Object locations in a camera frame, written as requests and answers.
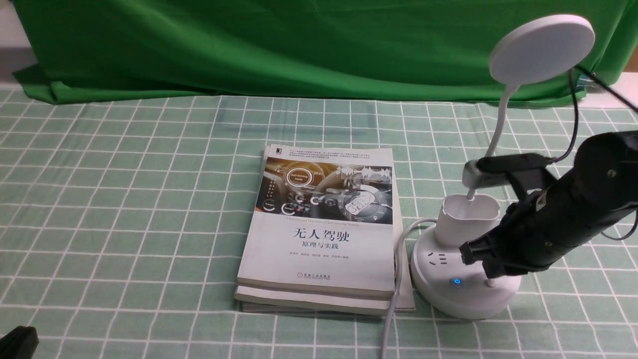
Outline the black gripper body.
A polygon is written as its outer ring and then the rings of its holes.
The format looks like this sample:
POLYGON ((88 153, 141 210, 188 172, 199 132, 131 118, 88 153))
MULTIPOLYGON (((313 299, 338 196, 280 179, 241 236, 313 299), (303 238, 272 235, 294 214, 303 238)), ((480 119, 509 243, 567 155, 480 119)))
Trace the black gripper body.
POLYGON ((460 246, 461 260, 486 276, 545 271, 637 209, 637 179, 564 176, 515 204, 497 227, 460 246))

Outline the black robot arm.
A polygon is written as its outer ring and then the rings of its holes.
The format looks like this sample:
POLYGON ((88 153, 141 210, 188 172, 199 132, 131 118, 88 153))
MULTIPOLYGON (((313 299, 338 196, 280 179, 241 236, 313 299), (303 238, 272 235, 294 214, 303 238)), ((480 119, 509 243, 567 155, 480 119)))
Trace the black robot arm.
POLYGON ((471 161, 473 188, 510 185, 517 195, 499 225, 460 246, 465 265, 480 263, 488 279, 547 270, 629 214, 638 201, 637 132, 586 139, 556 178, 548 157, 519 153, 471 161))

